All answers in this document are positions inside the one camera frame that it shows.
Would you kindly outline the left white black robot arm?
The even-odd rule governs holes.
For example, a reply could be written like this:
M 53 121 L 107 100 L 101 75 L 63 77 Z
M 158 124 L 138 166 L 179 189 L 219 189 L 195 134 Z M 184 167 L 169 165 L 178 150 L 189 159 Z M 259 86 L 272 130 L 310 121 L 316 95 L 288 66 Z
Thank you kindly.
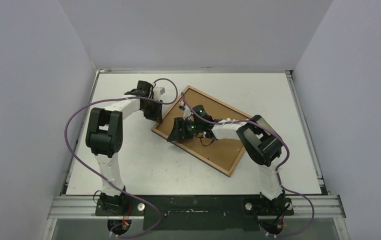
M 98 208 L 117 216 L 130 209 L 129 198 L 124 193 L 126 186 L 121 179 L 119 151 L 123 145 L 123 121 L 131 114 L 142 111 L 143 116 L 161 123 L 163 87 L 140 80 L 137 87 L 127 91 L 122 100 L 109 106 L 94 107 L 90 111 L 85 143 L 99 166 L 102 190 Z

